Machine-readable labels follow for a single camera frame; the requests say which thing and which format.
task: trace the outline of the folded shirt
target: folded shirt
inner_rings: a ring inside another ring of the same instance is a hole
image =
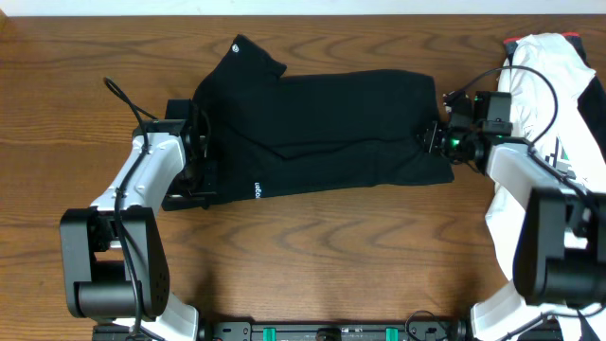
[[[193,100],[212,127],[211,204],[454,179],[417,134],[439,120],[431,77],[401,70],[282,77],[286,65],[239,35]]]

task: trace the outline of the black cable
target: black cable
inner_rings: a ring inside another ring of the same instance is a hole
[[[143,114],[146,117],[149,117],[151,119],[158,119],[158,117],[155,117],[154,115],[152,115],[152,114],[148,113],[147,111],[145,111],[145,110],[139,108],[138,106],[134,105],[131,102],[131,100],[128,97],[126,97],[126,95],[122,92],[122,90],[120,90],[120,88],[118,88],[117,85],[113,81],[111,83],[105,82],[105,86],[107,86],[107,88],[110,89],[110,91],[114,95],[116,95],[116,97],[118,97],[119,99],[122,99],[122,101],[125,102],[126,104],[128,104],[131,108],[134,107],[134,109],[136,111],[138,111],[139,113],[141,113],[141,114]]]
[[[534,147],[534,144],[537,143],[537,141],[539,139],[541,139],[541,137],[543,137],[545,134],[547,134],[547,131],[549,131],[549,129],[551,129],[551,126],[553,126],[553,124],[556,122],[556,117],[558,116],[558,96],[556,95],[556,89],[554,89],[553,85],[547,79],[547,77],[545,77],[541,72],[539,72],[531,67],[528,67],[528,66],[522,66],[522,65],[501,66],[501,67],[493,68],[492,70],[488,70],[485,73],[481,74],[480,76],[474,78],[472,81],[467,83],[467,85],[463,86],[459,91],[467,90],[469,87],[474,85],[477,81],[480,81],[481,79],[483,79],[486,76],[491,75],[495,72],[499,72],[499,71],[503,71],[503,70],[511,70],[511,69],[525,70],[525,71],[532,72],[533,74],[539,76],[539,78],[541,80],[543,80],[545,82],[545,84],[547,84],[547,87],[549,87],[549,91],[551,91],[551,95],[553,96],[553,102],[554,102],[553,117],[551,117],[551,121],[549,121],[549,124],[547,124],[545,129],[530,142],[530,146],[528,147],[528,150],[530,151],[530,149],[532,147]]]
[[[129,100],[129,98],[120,90],[120,88],[112,81],[111,79],[105,77],[103,79],[105,86],[107,86],[112,93],[118,96],[119,99],[122,99],[126,102],[133,110],[134,116],[139,124],[139,128],[143,133],[143,146],[141,146],[141,153],[135,159],[133,165],[126,172],[120,186],[116,188],[116,201],[114,202],[114,222],[116,225],[116,234],[120,241],[120,246],[122,247],[122,253],[124,254],[124,262],[126,263],[126,269],[131,277],[131,284],[133,285],[133,293],[134,293],[134,324],[131,329],[131,336],[137,335],[140,332],[141,328],[141,317],[143,315],[143,303],[142,303],[142,295],[141,295],[141,285],[136,277],[136,272],[134,270],[133,258],[131,257],[131,252],[129,251],[129,246],[126,243],[125,233],[126,229],[124,228],[124,224],[122,223],[122,216],[120,210],[122,209],[122,199],[124,198],[126,187],[128,186],[129,180],[133,176],[137,167],[143,161],[143,158],[148,153],[150,147],[150,141],[148,135],[145,131],[145,126],[143,125],[143,119],[141,119],[141,115],[137,112],[137,107]]]
[[[601,307],[599,309],[597,309],[596,311],[589,313],[589,314],[582,314],[579,310],[577,310],[577,314],[561,314],[561,313],[554,313],[554,312],[547,312],[547,313],[541,313],[539,314],[538,317],[536,317],[535,319],[531,320],[530,322],[526,323],[524,326],[518,328],[517,330],[513,331],[513,332],[508,332],[504,337],[503,340],[507,341],[510,340],[511,337],[515,336],[515,335],[519,335],[523,332],[527,332],[530,329],[532,329],[534,327],[534,325],[536,325],[539,322],[545,322],[546,320],[548,320],[550,317],[570,317],[570,318],[577,318],[579,317],[579,315],[582,315],[585,318],[588,317],[592,317],[595,316],[597,314],[600,314],[601,312],[604,311],[604,309],[606,309],[606,304],[602,303]]]
[[[465,86],[463,86],[458,91],[460,92],[460,91],[467,90],[469,87],[474,85],[476,82],[478,82],[479,80],[483,79],[484,77],[486,77],[490,74],[493,74],[495,72],[502,71],[502,70],[511,70],[511,69],[525,70],[525,71],[528,71],[528,72],[531,72],[531,73],[537,75],[541,80],[543,80],[545,82],[545,84],[549,88],[549,91],[551,92],[551,95],[553,96],[553,103],[554,103],[553,117],[551,117],[551,120],[549,121],[549,123],[547,124],[545,129],[543,129],[532,141],[530,141],[530,144],[528,145],[528,155],[541,168],[548,171],[550,174],[554,175],[565,186],[572,189],[577,194],[577,196],[579,196],[579,198],[585,204],[585,206],[587,206],[591,210],[591,212],[594,216],[596,216],[599,220],[606,219],[606,213],[600,214],[595,201],[593,201],[593,193],[589,189],[586,189],[585,191],[583,191],[577,185],[573,184],[570,181],[570,179],[568,179],[564,176],[561,176],[556,170],[553,170],[551,167],[547,166],[543,162],[543,160],[541,160],[538,156],[535,155],[536,150],[534,149],[534,145],[537,143],[537,141],[539,141],[539,139],[541,139],[545,134],[547,134],[549,129],[551,129],[551,127],[554,125],[554,123],[556,122],[556,118],[558,117],[558,111],[559,111],[558,95],[556,94],[556,90],[554,89],[553,84],[551,84],[551,82],[547,79],[547,77],[545,77],[541,72],[539,72],[531,67],[527,67],[527,66],[522,66],[522,65],[501,66],[501,67],[493,68],[492,70],[488,70],[485,73],[477,76],[476,78],[474,78],[472,81],[467,83]]]
[[[425,341],[425,339],[421,340],[418,337],[416,337],[414,334],[412,334],[410,332],[409,328],[408,328],[409,327],[409,322],[410,322],[411,318],[415,317],[416,314],[421,314],[421,313],[430,315],[434,319],[434,321],[436,321],[436,323],[438,324],[438,326],[446,333],[445,337],[442,337],[440,339],[436,339],[436,341],[443,341],[443,340],[447,340],[449,338],[450,332],[449,332],[448,328],[446,328],[446,326],[444,326],[434,314],[432,314],[429,311],[419,310],[419,311],[415,311],[410,316],[408,316],[408,318],[406,319],[406,322],[404,323],[404,331],[408,334],[408,336],[411,339],[413,339],[415,341]]]

